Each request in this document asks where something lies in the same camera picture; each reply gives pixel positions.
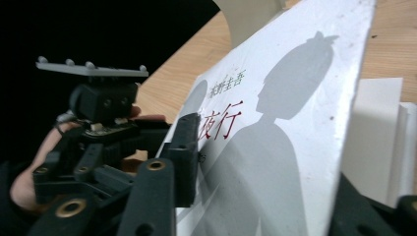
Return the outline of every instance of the silhouette illustration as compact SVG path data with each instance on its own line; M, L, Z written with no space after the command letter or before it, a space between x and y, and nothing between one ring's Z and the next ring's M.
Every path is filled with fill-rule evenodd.
M307 235L296 153L274 121L291 119L313 95L331 64L335 39L317 32L289 51L258 94L260 120L239 130L213 165L202 163L195 205L206 210L195 219L192 235ZM201 153L215 158L210 149L203 147Z

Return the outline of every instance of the black background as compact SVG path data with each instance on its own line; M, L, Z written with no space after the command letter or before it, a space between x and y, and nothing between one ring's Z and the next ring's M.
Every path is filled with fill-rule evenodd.
M51 63L139 69L150 74L218 7L212 0L1 1L1 159L32 159L84 78L36 69Z

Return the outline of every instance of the wooden table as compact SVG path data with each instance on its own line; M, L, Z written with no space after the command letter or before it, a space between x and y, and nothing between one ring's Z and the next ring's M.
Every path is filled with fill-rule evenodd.
M143 114L164 114L172 123L195 78L230 50L229 28L219 12L140 87ZM360 78L393 77L404 79L401 101L417 102L416 0L378 1Z

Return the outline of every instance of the hand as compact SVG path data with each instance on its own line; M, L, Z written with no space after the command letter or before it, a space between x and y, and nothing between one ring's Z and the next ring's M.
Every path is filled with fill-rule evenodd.
M163 115L141 116L140 114L141 108L133 106L131 113L132 120L165 120L165 116ZM65 133L66 131L78 126L79 125L76 123L64 123L60 125L60 130ZM42 145L40 146L31 165L14 181L10 190L10 196L12 201L23 211L32 214L40 214L45 212L54 203L54 201L46 205L39 205L36 203L32 173L45 161L46 155L53 150L60 139L61 134L59 131L57 129L52 129L43 140Z

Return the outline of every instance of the white book cover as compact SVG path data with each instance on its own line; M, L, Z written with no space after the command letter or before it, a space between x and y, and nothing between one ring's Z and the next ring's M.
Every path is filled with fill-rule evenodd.
M201 115L202 163L178 235L327 235L375 7L301 1L196 78L177 119Z

